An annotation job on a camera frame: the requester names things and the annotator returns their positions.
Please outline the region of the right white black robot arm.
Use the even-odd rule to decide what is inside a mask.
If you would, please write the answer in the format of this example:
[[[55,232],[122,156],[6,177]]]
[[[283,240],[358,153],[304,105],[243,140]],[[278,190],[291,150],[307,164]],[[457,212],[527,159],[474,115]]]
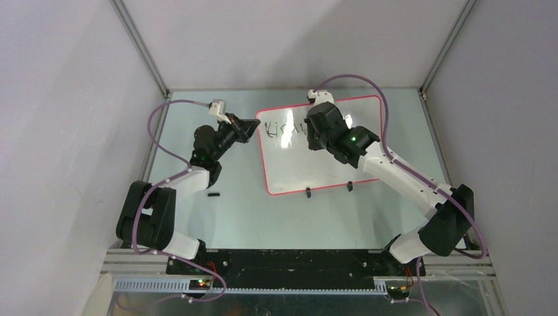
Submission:
[[[400,275],[409,262],[434,253],[447,257],[469,231],[474,219],[474,194],[460,185],[430,180],[392,153],[363,126],[347,126],[331,102],[313,105],[305,119],[309,149],[325,149],[342,164],[371,174],[415,204],[426,218],[412,231],[395,237],[382,260],[385,271]]]

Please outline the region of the pink framed whiteboard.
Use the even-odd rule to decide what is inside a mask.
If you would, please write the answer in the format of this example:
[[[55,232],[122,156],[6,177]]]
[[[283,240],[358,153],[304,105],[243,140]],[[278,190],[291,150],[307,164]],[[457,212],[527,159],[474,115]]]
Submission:
[[[326,150],[308,148],[304,119],[310,104],[259,111],[256,118],[266,190],[272,196],[359,184],[371,174],[336,161]]]

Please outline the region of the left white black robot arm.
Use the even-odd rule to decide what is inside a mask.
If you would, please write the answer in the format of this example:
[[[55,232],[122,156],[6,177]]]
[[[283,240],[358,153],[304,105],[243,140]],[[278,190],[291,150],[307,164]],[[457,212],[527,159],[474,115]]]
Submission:
[[[261,123],[232,113],[226,118],[217,128],[203,125],[195,130],[190,165],[184,171],[158,183],[138,180],[130,185],[116,225],[119,240],[182,257],[192,274],[205,271],[208,257],[199,251],[201,240],[174,227],[176,204],[215,184],[222,170],[220,158],[233,144],[249,142]]]

